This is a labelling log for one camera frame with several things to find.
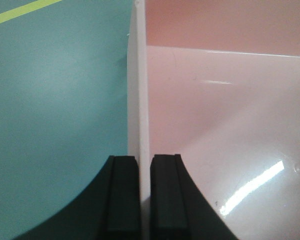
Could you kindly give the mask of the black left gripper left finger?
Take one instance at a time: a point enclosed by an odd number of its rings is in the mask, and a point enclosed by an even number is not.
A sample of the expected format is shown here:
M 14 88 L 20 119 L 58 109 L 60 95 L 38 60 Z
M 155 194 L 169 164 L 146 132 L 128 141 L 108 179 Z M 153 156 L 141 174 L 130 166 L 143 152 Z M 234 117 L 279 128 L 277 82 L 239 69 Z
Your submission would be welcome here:
M 134 156 L 109 156 L 67 206 L 18 240 L 139 240 L 139 167 Z

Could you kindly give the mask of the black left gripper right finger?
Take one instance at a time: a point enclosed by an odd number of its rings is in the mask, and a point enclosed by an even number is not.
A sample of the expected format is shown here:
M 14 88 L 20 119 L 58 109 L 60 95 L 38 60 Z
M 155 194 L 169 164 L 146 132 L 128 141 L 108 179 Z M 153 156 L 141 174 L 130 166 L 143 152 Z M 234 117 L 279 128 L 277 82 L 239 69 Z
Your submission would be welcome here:
M 150 239 L 237 239 L 199 191 L 181 155 L 154 155 L 150 185 Z

